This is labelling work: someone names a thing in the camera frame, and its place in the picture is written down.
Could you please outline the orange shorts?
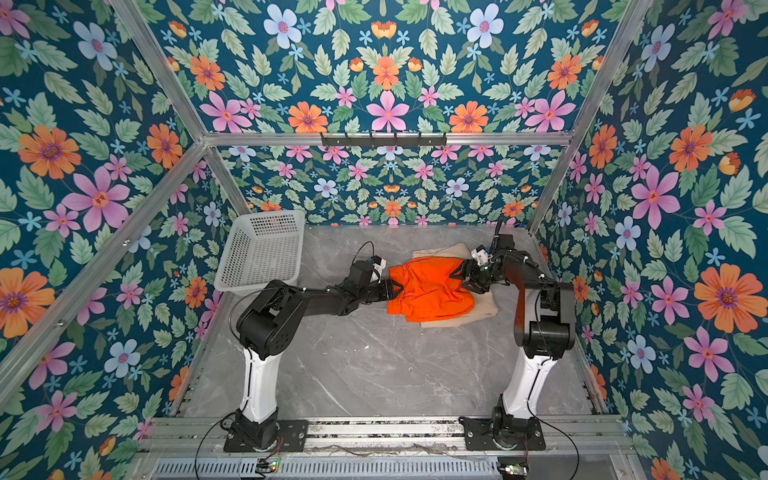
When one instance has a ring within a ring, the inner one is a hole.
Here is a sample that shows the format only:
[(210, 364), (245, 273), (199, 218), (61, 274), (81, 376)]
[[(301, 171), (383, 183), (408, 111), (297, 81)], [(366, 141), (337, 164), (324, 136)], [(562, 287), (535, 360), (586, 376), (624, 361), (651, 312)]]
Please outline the orange shorts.
[(389, 315), (400, 315), (411, 323), (450, 320), (475, 307), (472, 293), (451, 280), (449, 274), (463, 261), (452, 257), (421, 257), (389, 269), (389, 279), (404, 286), (387, 304)]

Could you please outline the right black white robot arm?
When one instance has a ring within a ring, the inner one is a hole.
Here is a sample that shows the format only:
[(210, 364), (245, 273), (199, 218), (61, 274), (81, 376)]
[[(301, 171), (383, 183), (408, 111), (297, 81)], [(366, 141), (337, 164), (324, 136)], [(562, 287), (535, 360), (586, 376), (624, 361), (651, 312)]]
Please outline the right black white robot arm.
[(473, 293), (486, 293), (495, 284), (517, 290), (514, 371), (489, 418), (459, 419), (466, 449), (543, 450), (543, 421), (537, 405), (549, 373), (575, 344), (573, 288), (550, 278), (528, 255), (513, 252), (483, 264), (465, 260), (450, 277)]

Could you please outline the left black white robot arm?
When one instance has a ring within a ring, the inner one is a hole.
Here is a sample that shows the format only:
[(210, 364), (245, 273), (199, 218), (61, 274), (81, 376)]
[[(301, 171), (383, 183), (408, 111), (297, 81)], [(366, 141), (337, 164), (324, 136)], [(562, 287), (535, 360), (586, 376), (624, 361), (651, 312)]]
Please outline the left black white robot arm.
[(391, 279), (303, 288), (273, 280), (238, 317), (236, 332), (244, 348), (246, 375), (236, 423), (252, 438), (276, 436), (276, 386), (280, 359), (304, 318), (345, 316), (362, 304), (390, 301), (404, 291)]

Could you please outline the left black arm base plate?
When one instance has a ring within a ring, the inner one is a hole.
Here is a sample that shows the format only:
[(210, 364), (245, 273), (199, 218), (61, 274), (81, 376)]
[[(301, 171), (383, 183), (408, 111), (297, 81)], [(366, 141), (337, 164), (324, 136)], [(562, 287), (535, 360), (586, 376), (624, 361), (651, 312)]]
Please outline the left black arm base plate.
[(227, 453), (302, 452), (309, 423), (304, 420), (277, 420), (251, 428), (244, 422), (229, 429), (223, 450)]

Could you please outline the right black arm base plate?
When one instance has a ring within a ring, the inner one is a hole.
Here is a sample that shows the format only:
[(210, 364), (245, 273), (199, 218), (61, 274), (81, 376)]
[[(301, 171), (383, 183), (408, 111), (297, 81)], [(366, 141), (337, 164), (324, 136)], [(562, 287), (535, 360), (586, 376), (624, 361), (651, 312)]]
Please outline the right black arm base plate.
[(540, 423), (533, 419), (460, 417), (465, 448), (469, 451), (543, 451), (546, 442)]

